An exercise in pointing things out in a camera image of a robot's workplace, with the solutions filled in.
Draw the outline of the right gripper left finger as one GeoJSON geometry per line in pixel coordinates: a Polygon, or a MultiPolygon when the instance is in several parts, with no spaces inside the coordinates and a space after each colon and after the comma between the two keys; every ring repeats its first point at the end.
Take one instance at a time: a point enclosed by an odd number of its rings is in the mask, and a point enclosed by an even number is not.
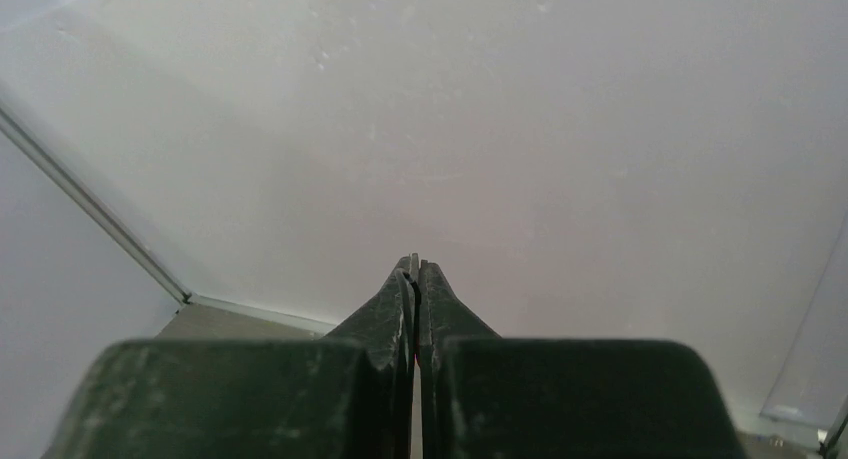
{"type": "Polygon", "coordinates": [[[128,340],[95,360],[53,458],[406,458],[419,259],[311,340],[128,340]]]}

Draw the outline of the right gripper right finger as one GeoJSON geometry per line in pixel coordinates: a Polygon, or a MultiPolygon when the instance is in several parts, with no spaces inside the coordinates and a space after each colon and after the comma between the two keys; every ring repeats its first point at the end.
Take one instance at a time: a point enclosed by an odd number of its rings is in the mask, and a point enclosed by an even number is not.
{"type": "Polygon", "coordinates": [[[741,458],[714,377],[691,348],[642,339],[504,338],[418,272],[427,458],[741,458]]]}

